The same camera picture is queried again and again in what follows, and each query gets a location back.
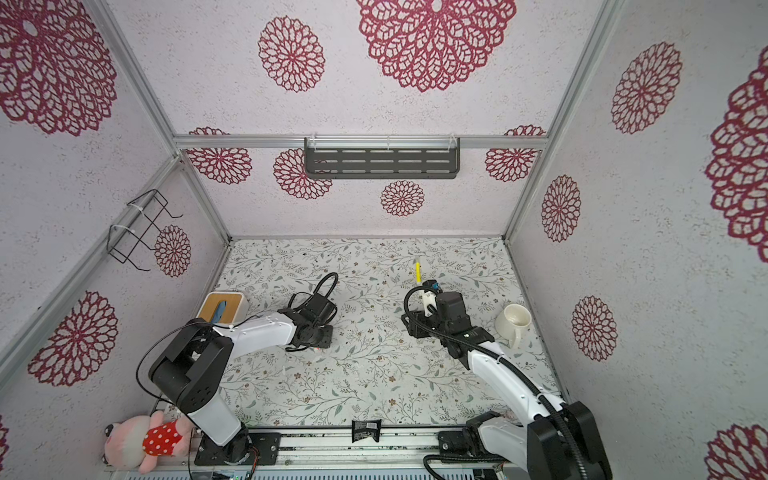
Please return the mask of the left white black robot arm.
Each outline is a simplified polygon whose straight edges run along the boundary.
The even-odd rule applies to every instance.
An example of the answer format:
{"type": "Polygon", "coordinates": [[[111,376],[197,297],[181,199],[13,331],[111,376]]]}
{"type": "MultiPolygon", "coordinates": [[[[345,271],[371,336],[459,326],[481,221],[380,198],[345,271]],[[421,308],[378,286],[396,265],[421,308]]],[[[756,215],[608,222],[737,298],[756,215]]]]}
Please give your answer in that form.
{"type": "Polygon", "coordinates": [[[252,316],[235,326],[188,321],[149,368],[149,380],[218,447],[243,442],[244,423],[219,393],[229,362],[272,347],[326,349],[337,306],[311,295],[296,307],[252,316]]]}

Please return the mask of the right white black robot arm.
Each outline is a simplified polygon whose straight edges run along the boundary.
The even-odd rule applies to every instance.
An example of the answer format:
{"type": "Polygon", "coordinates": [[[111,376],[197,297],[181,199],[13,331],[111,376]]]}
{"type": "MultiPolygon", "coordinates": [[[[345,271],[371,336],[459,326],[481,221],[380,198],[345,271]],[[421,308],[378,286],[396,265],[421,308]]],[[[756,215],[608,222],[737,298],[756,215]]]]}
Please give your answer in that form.
{"type": "Polygon", "coordinates": [[[463,297],[416,286],[401,317],[414,338],[433,337],[468,371],[490,385],[513,416],[488,412],[463,430],[465,450],[427,455],[423,463],[507,463],[511,479],[610,479],[607,452],[592,412],[545,392],[512,362],[494,337],[472,324],[463,297]]]}

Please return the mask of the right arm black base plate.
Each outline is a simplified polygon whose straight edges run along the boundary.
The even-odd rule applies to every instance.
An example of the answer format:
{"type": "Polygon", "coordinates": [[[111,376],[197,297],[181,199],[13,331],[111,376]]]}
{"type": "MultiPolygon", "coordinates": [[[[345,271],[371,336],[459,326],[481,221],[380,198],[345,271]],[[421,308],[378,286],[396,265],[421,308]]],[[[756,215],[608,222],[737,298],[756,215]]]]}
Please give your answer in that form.
{"type": "Polygon", "coordinates": [[[449,462],[503,462],[505,458],[487,451],[475,430],[442,430],[437,433],[438,457],[449,462]]]}

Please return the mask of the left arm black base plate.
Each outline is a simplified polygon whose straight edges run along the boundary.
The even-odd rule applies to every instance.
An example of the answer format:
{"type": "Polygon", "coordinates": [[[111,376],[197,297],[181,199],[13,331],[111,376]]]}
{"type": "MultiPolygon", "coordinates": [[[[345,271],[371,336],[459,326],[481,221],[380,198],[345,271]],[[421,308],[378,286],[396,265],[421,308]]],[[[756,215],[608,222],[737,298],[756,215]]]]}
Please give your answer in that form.
{"type": "Polygon", "coordinates": [[[238,435],[226,446],[217,445],[204,434],[193,461],[195,466],[275,465],[280,449],[280,433],[238,435]]]}

